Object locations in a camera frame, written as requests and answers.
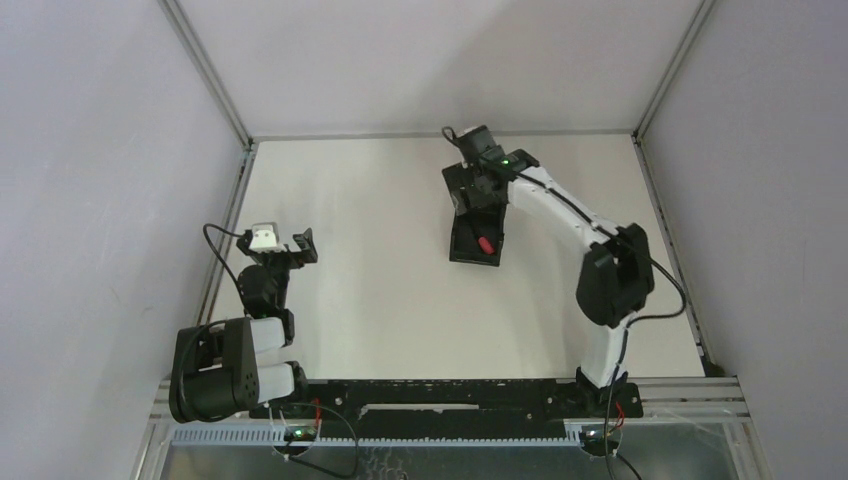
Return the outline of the red handled screwdriver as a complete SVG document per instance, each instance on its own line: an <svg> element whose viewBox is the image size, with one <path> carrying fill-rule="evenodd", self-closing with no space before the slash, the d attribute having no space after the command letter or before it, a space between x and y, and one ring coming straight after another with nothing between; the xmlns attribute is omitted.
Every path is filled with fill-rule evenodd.
<svg viewBox="0 0 848 480"><path fill-rule="evenodd" d="M474 223L470 224L472 233L482 253L486 255L494 255L496 249L492 246L488 238L483 234L480 228Z"/></svg>

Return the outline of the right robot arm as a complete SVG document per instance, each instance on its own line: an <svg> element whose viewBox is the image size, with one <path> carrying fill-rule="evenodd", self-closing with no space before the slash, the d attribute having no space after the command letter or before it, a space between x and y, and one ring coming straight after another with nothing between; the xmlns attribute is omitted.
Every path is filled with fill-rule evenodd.
<svg viewBox="0 0 848 480"><path fill-rule="evenodd" d="M441 134L462 156L442 171L454 208L450 261L499 266L509 208L530 215L579 255L575 299L590 327L577 368L578 402L589 415L605 415L626 377L619 358L625 325L655 288L645 230L596 214L526 150L506 151L485 125L461 133L445 126Z"/></svg>

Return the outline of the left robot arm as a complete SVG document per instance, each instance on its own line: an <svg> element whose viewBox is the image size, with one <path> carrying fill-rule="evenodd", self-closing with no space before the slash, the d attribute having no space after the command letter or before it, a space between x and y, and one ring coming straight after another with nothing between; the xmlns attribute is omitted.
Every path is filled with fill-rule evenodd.
<svg viewBox="0 0 848 480"><path fill-rule="evenodd" d="M251 263L240 272L222 265L242 305L239 317L184 328L177 334L168 404L179 423L222 421L260 406L298 417L313 394L295 360L263 364L262 355L293 344L295 316L286 306L292 271L318 260L312 229L281 241L274 222L233 233Z"/></svg>

